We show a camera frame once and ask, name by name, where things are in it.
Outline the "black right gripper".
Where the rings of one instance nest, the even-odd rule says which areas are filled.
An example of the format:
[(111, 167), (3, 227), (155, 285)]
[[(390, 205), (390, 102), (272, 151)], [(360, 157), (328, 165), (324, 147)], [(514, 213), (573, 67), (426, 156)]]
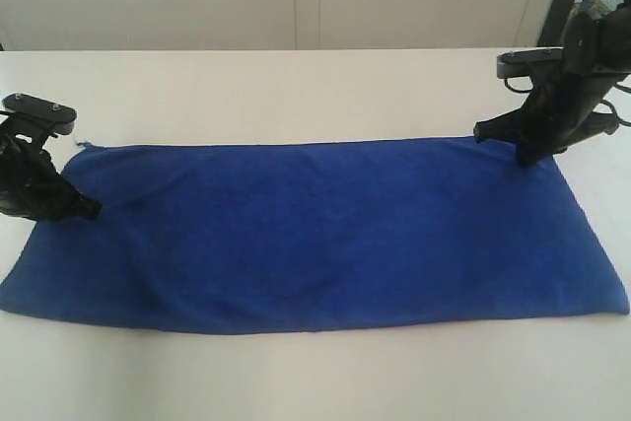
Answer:
[(615, 108), (596, 114), (604, 97), (630, 75), (630, 13), (613, 11), (599, 19), (577, 14), (564, 40), (559, 65), (520, 108), (478, 121), (477, 143), (518, 145), (516, 162), (530, 167), (600, 133), (629, 126)]

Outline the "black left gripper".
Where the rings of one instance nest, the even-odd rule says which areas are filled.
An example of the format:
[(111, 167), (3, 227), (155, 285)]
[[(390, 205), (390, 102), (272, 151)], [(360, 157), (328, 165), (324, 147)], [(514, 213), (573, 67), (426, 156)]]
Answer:
[(95, 220), (103, 206), (57, 171), (44, 144), (54, 127), (23, 114), (1, 122), (1, 212), (31, 221)]

